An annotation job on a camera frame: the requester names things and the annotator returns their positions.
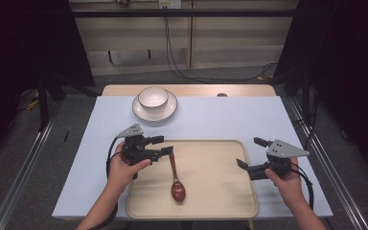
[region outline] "table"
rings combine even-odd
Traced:
[[[132,96],[137,95],[138,93],[140,93],[141,90],[149,86],[150,85],[109,85],[107,86],[103,91],[103,96],[100,99],[97,99],[96,108],[94,108],[94,112],[91,115],[91,119],[93,118],[93,116],[94,117],[96,116],[95,115],[96,112],[101,113],[101,111],[98,111],[98,109],[99,110],[110,109],[109,111],[106,111],[106,114],[107,114],[106,116],[109,116],[109,114],[119,113],[119,116],[128,118],[130,122],[133,122],[135,119],[134,119],[134,116],[131,114],[131,111],[125,111],[128,109],[124,109],[124,112],[118,111],[117,109],[115,110],[115,108],[110,108],[106,104],[109,102],[113,102],[113,103],[118,103],[118,106],[130,107],[132,99],[133,99]],[[182,104],[182,106],[191,106],[192,108],[199,108],[197,107],[196,104],[202,103],[202,102],[207,103],[213,108],[218,108],[219,106],[232,106],[233,102],[235,102],[236,104],[239,103],[239,104],[248,104],[248,105],[259,104],[260,109],[250,114],[250,116],[248,116],[248,114],[246,114],[247,116],[244,116],[245,114],[242,114],[242,113],[238,113],[237,116],[241,116],[242,119],[247,120],[247,119],[251,119],[249,117],[261,116],[262,114],[265,114],[266,118],[269,119],[270,121],[269,123],[265,124],[265,126],[272,126],[272,128],[262,128],[261,126],[259,126],[261,122],[256,122],[256,120],[246,121],[250,126],[251,126],[251,123],[253,123],[254,126],[252,129],[254,131],[254,134],[259,133],[259,135],[262,134],[262,135],[267,136],[268,133],[271,133],[271,136],[273,136],[273,131],[275,131],[276,135],[281,136],[281,138],[279,139],[290,142],[291,144],[296,145],[296,146],[300,145],[299,140],[296,137],[295,132],[292,129],[292,126],[289,123],[288,115],[286,114],[284,110],[281,100],[277,97],[273,97],[275,96],[275,93],[271,86],[268,86],[268,85],[198,85],[198,84],[183,84],[183,85],[163,84],[159,86],[173,92],[177,96],[179,103]],[[228,95],[229,97],[218,99],[216,95],[222,94],[222,93],[225,95]],[[238,126],[240,123],[239,121],[232,121],[231,124],[228,124],[226,126],[221,126],[220,129],[226,130],[227,132],[223,131],[225,133],[220,134],[219,136],[217,136],[216,133],[211,130],[204,130],[202,133],[197,133],[196,135],[194,135],[194,133],[192,132],[193,130],[191,129],[191,126],[202,126],[202,124],[208,123],[210,122],[210,120],[214,120],[213,116],[211,116],[212,114],[208,114],[208,112],[209,112],[208,110],[204,111],[204,113],[206,114],[203,115],[203,116],[207,116],[207,118],[204,118],[204,120],[201,119],[202,121],[198,121],[198,119],[195,119],[194,116],[191,117],[189,116],[189,114],[185,114],[186,111],[182,109],[175,113],[174,115],[175,117],[173,117],[172,119],[169,119],[166,123],[162,125],[145,124],[144,130],[146,132],[146,130],[151,129],[151,131],[147,133],[147,135],[149,136],[151,136],[152,134],[157,134],[157,132],[162,130],[163,132],[168,133],[170,137],[172,138],[184,138],[184,139],[189,138],[189,136],[195,139],[202,139],[205,137],[207,138],[210,138],[210,137],[217,138],[218,137],[218,139],[227,138],[227,137],[229,138],[235,137],[236,139],[239,139],[240,141],[243,142],[248,152],[262,151],[261,149],[256,149],[255,147],[256,145],[251,143],[252,142],[251,138],[247,138],[245,137],[245,135],[243,135],[244,130],[240,130],[239,133],[237,134],[233,134],[233,133],[231,134],[231,130],[229,126],[237,126],[234,128],[242,129],[241,126]],[[177,126],[178,126],[177,119],[182,119],[180,120],[180,123],[182,122],[183,124],[185,124],[184,125],[185,128],[182,128],[181,126],[179,126],[179,129],[184,129],[184,130],[181,130],[181,132],[177,132]],[[115,124],[105,124],[105,125],[102,124],[101,125],[98,122],[101,122],[101,121],[94,120],[94,121],[89,122],[87,130],[85,131],[85,134],[84,134],[84,138],[81,141],[79,152],[81,149],[84,149],[84,148],[93,148],[92,147],[93,145],[91,145],[92,143],[86,144],[86,142],[87,140],[95,139],[94,136],[98,133],[98,130],[93,132],[94,136],[85,138],[85,135],[87,134],[88,130],[91,130],[92,132],[93,127],[102,128],[101,130],[104,130],[103,136],[114,135],[114,132],[115,132],[114,125]],[[112,126],[113,129],[109,131],[111,133],[106,134],[107,131],[105,129],[108,129],[109,126]],[[103,146],[108,147],[108,143],[103,143]],[[97,147],[95,147],[94,149],[90,149],[88,152],[92,152],[93,150],[102,152],[102,151],[105,151],[105,148],[98,149]],[[265,160],[266,160],[265,155],[253,154],[253,159],[249,163],[251,165],[257,165],[257,164],[262,164]],[[87,159],[81,159],[80,154],[77,154],[74,164],[76,164],[76,162],[81,162],[81,161],[87,161]],[[88,161],[89,161],[90,167],[98,167],[98,168],[101,167],[102,162],[99,162],[98,165],[96,165],[95,159],[89,158]],[[300,161],[300,165],[302,166],[302,168],[309,175],[311,182],[314,185],[316,185],[314,186],[314,193],[315,193],[315,200],[316,200],[316,203],[314,205],[314,211],[317,213],[318,216],[321,216],[321,217],[331,216],[333,213],[328,205],[327,199],[325,198],[322,192],[322,189],[318,186],[319,183],[316,180],[316,177],[313,173],[310,162],[308,161],[307,158],[300,158],[299,161]],[[86,166],[84,166],[83,164],[85,163],[82,163],[82,165],[79,165],[79,167],[82,167],[82,169],[86,169]],[[72,168],[69,174],[69,178],[70,178],[70,175],[72,175],[72,171],[77,171],[77,170]],[[95,181],[96,186],[97,186],[97,188],[95,188],[95,190],[97,191],[84,196],[85,202],[87,202],[86,200],[88,199],[89,196],[93,196],[93,197],[89,197],[89,199],[92,198],[95,201],[96,193],[99,193],[101,191],[101,188],[103,187],[105,183],[105,180],[103,179],[103,176],[102,176],[103,172],[93,171],[91,173],[83,175],[83,174],[80,174],[79,172],[80,174],[79,177],[93,176],[93,179],[91,180],[91,182]],[[268,180],[261,180],[261,181],[255,182],[256,194],[257,194],[258,202],[260,206],[260,210],[258,212],[258,215],[255,217],[255,219],[291,217],[291,213],[289,212],[287,207],[283,204],[281,197],[278,195],[277,188],[273,187],[272,183],[270,182],[271,181],[268,181]],[[70,185],[67,185],[66,183],[64,186],[64,191],[67,191],[68,189],[70,189]],[[61,204],[65,200],[67,200],[67,198],[60,197],[60,199],[58,200],[58,203]],[[120,209],[119,209],[117,218],[131,219],[129,215],[127,214],[126,204],[127,204],[127,191],[125,192],[124,195],[121,195],[120,202],[119,202]],[[85,212],[84,209],[87,209],[87,208],[89,209],[90,205],[91,204],[85,205],[84,208],[78,207],[76,211],[78,210],[78,212],[81,215],[83,212]],[[62,209],[61,207],[60,208],[57,207],[53,213],[53,216],[56,218],[67,219],[67,217],[62,216],[60,214],[61,209]]]

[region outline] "white plate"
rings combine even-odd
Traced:
[[[166,90],[169,94],[169,99],[167,100],[166,108],[163,111],[149,113],[146,109],[139,103],[138,96],[133,100],[132,109],[133,113],[140,119],[148,122],[162,122],[170,118],[175,110],[177,109],[177,98],[175,95]]]

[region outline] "black cable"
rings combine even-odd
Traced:
[[[277,64],[277,62],[273,62],[273,63],[268,63],[267,65],[273,66],[274,64]],[[246,79],[212,79],[212,78],[193,78],[193,79],[198,79],[198,80],[219,80],[219,81],[249,81],[249,80],[254,80],[258,77],[260,77],[262,74],[264,74],[267,70],[269,70],[270,68],[264,69],[261,73],[259,73],[258,75],[255,75],[253,77],[250,78],[246,78]]]
[[[193,78],[189,78],[187,76],[185,76],[177,67],[177,65],[175,64],[175,59],[174,59],[174,55],[173,55],[173,49],[172,49],[172,43],[170,41],[170,28],[169,28],[169,19],[167,17],[164,17],[164,24],[165,24],[165,30],[166,30],[166,57],[167,57],[167,63],[169,65],[170,71],[176,75],[177,77],[181,78],[181,79],[188,79],[188,80],[193,80],[193,81],[198,81],[198,82],[202,82],[202,83],[206,83],[209,84],[209,82],[203,81],[203,80],[198,80],[198,79],[193,79]],[[170,50],[170,54],[172,56],[172,62],[173,65],[175,67],[175,70],[180,74],[176,74],[174,72],[174,70],[172,69],[172,66],[170,65],[170,58],[169,58],[169,50]]]
[[[299,174],[306,181],[306,185],[307,185],[307,188],[309,190],[309,196],[310,196],[309,205],[310,205],[311,209],[313,210],[313,189],[312,189],[312,183],[309,181],[309,178],[308,177],[306,177],[304,174],[300,173],[299,171],[296,171],[294,169],[289,169],[289,170],[291,172],[293,172],[293,173]]]
[[[294,164],[294,163],[290,163],[290,164],[297,167],[301,172],[303,172],[304,176],[306,176],[308,178],[306,172],[304,172],[303,169],[301,169],[301,167],[299,167],[297,164]]]
[[[309,119],[312,117],[312,122],[311,122],[311,125],[309,126],[310,133],[309,133],[309,136],[307,137],[306,144],[304,145],[304,150],[307,150],[308,143],[313,135],[313,130],[315,128],[315,123],[316,123],[316,114],[318,111],[318,102],[319,102],[318,93],[315,92],[315,98],[313,100],[314,105],[312,106],[310,116],[309,116]]]
[[[249,81],[249,80],[253,80],[256,79],[258,77],[260,77],[261,75],[264,75],[265,72],[267,72],[273,65],[277,64],[278,62],[272,62],[272,63],[268,63],[266,65],[263,66],[263,71],[253,77],[250,78],[246,78],[246,79],[214,79],[214,78],[190,78],[188,76],[186,76],[185,74],[183,74],[177,67],[176,63],[175,63],[175,59],[174,59],[174,55],[173,55],[173,49],[172,49],[172,43],[170,40],[170,27],[169,27],[169,19],[167,17],[164,17],[164,23],[165,23],[165,32],[166,32],[166,57],[167,57],[167,63],[169,65],[170,71],[177,77],[181,78],[181,79],[187,79],[187,80],[193,80],[193,81],[198,81],[198,82],[202,82],[202,83],[206,83],[209,84],[210,82],[207,82],[207,80],[210,81]],[[170,64],[170,59],[169,59],[169,52],[170,52],[170,56],[172,57],[172,64],[175,67],[175,70],[179,73],[175,73],[174,70],[172,69],[172,66]]]
[[[113,146],[115,145],[116,140],[118,140],[118,137],[115,137],[115,139],[113,139],[112,144],[109,147],[108,157],[106,158],[106,178],[109,177],[110,161],[112,159],[112,157],[110,157],[110,154],[112,152],[112,149],[113,149]]]
[[[118,213],[118,202],[116,203],[115,208],[113,208],[112,213],[110,214],[110,216],[104,222],[98,224],[95,227],[88,228],[88,230],[103,229],[104,227],[106,227],[109,223],[111,223],[115,219],[115,216],[116,216],[117,213]]]

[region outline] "metal rail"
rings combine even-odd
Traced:
[[[73,10],[75,17],[292,17],[296,10]]]
[[[302,116],[302,108],[298,102],[295,100],[290,101],[291,107],[297,116],[297,119],[303,119]],[[346,188],[345,184],[342,182],[342,179],[339,177],[331,159],[329,158],[328,154],[325,152],[324,148],[322,147],[321,142],[319,141],[316,134],[313,132],[310,135],[311,130],[306,124],[302,124],[302,128],[307,135],[311,138],[311,146],[315,151],[315,155],[317,156],[322,168],[324,169],[326,175],[330,179],[330,182],[333,186],[336,195],[340,199],[343,208],[346,211],[349,219],[351,220],[353,226],[356,230],[363,230],[368,229],[368,225],[366,220],[364,219],[363,215],[361,214],[357,204],[355,203],[354,199],[352,198],[351,194],[349,193],[348,189]]]
[[[34,144],[31,150],[29,151],[29,154],[26,157],[26,160],[23,163],[23,166],[20,169],[19,174],[15,178],[8,194],[6,195],[4,201],[0,205],[0,230],[5,229],[12,215],[14,207],[16,206],[16,203],[19,200],[20,196],[22,195],[25,185],[29,179],[29,176],[32,173],[35,162],[37,161],[41,149],[43,148],[43,145],[46,142],[47,137],[49,136],[54,120],[58,115],[61,105],[62,103],[57,103],[55,105],[52,117],[49,120],[47,126],[42,131],[38,132]]]

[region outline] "black device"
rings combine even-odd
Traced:
[[[291,160],[290,157],[298,157],[298,156],[308,156],[310,153],[306,150],[297,148],[287,142],[281,141],[276,139],[275,141],[266,141],[262,138],[255,137],[254,139],[255,144],[268,147],[266,150],[267,161],[264,162],[262,165],[257,166],[249,166],[247,163],[241,161],[240,159],[237,160],[238,166],[247,171],[249,174],[250,180],[261,180],[261,179],[268,179],[267,175],[265,174],[266,169],[271,169],[275,173],[277,173],[281,178],[286,176],[288,173],[297,173],[301,177],[304,178],[306,181],[307,187],[309,189],[310,194],[310,207],[313,208],[313,190],[312,190],[312,183],[309,181],[307,175],[301,168],[298,168],[303,172],[300,173],[291,168]]]
[[[143,160],[149,159],[152,162],[157,162],[158,159],[164,155],[170,155],[173,153],[173,146],[165,147],[162,149],[146,149],[149,144],[155,145],[164,142],[164,136],[145,137],[143,136],[143,130],[139,124],[134,124],[115,137],[112,145],[109,148],[108,157],[106,160],[106,177],[109,176],[110,161],[112,159],[111,152],[115,142],[118,138],[125,137],[125,144],[121,152],[122,160],[132,166]]]

